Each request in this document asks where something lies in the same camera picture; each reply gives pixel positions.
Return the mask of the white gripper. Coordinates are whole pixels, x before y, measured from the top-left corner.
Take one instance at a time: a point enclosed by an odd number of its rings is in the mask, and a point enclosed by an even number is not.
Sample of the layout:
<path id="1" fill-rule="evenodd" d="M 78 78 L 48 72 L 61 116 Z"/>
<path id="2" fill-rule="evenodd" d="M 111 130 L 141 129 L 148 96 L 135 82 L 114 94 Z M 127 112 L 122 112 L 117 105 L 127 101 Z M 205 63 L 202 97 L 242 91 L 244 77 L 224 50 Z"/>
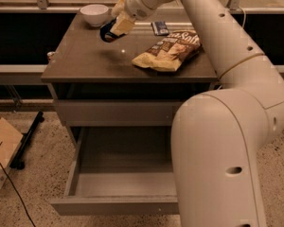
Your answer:
<path id="1" fill-rule="evenodd" d="M 169 1 L 170 0 L 118 0 L 111 11 L 111 15 L 116 17 L 116 19 L 110 31 L 116 36 L 129 33 L 134 27 L 135 19 L 147 19 L 154 14 L 158 7 Z"/>

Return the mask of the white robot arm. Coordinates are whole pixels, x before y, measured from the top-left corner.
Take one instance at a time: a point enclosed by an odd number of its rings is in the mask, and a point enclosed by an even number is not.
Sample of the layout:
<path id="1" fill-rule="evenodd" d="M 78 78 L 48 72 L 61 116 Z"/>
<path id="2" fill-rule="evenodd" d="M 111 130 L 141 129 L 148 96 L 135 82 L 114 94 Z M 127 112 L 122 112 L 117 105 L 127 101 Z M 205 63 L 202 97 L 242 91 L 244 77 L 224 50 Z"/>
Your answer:
<path id="1" fill-rule="evenodd" d="M 146 19 L 171 0 L 125 0 Z M 257 151 L 284 129 L 284 79 L 218 0 L 180 0 L 221 89 L 191 97 L 171 128 L 182 227 L 266 227 Z"/>

